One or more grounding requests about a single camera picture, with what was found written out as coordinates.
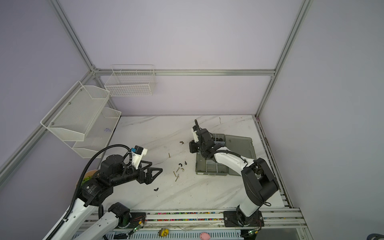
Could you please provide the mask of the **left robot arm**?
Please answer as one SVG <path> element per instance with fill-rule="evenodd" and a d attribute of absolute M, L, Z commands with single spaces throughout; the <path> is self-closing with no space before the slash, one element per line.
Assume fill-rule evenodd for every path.
<path fill-rule="evenodd" d="M 127 152 L 123 156 L 108 156 L 101 163 L 100 169 L 86 180 L 85 175 L 93 161 L 105 151 L 115 147 L 124 148 Z M 112 204 L 104 213 L 102 204 L 112 195 L 114 187 L 132 181 L 150 185 L 163 172 L 161 168 L 153 168 L 151 162 L 142 160 L 146 154 L 147 149 L 140 146 L 129 148 L 122 144 L 111 145 L 98 151 L 82 171 L 68 209 L 44 238 L 46 240 L 72 239 L 85 220 L 95 211 L 99 214 L 98 221 L 82 232 L 78 236 L 79 240 L 106 239 L 106 235 L 115 228 L 129 228 L 129 237 L 140 230 L 144 226 L 145 213 L 134 216 L 122 203 Z"/>

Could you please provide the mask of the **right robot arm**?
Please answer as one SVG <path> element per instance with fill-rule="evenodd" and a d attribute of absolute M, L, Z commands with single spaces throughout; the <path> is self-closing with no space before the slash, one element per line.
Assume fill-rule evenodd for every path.
<path fill-rule="evenodd" d="M 266 160 L 250 159 L 216 143 L 213 135 L 199 126 L 192 127 L 194 140 L 189 143 L 191 153 L 199 153 L 206 160 L 223 164 L 241 175 L 247 197 L 235 211 L 225 211 L 226 227 L 262 227 L 262 206 L 270 207 L 268 199 L 280 191 L 278 181 Z"/>

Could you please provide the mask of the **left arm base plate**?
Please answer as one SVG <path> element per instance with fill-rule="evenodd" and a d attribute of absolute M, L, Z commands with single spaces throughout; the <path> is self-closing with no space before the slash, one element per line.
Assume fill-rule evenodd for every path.
<path fill-rule="evenodd" d="M 144 222 L 146 219 L 146 213 L 144 212 L 130 212 L 123 215 L 119 219 L 118 228 L 120 229 L 133 229 L 140 221 Z"/>

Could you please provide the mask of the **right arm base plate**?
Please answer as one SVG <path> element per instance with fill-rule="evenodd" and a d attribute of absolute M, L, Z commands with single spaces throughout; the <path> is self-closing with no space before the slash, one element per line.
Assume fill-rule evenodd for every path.
<path fill-rule="evenodd" d="M 246 217 L 241 211 L 224 211 L 225 227 L 264 227 L 264 218 L 260 211 Z"/>

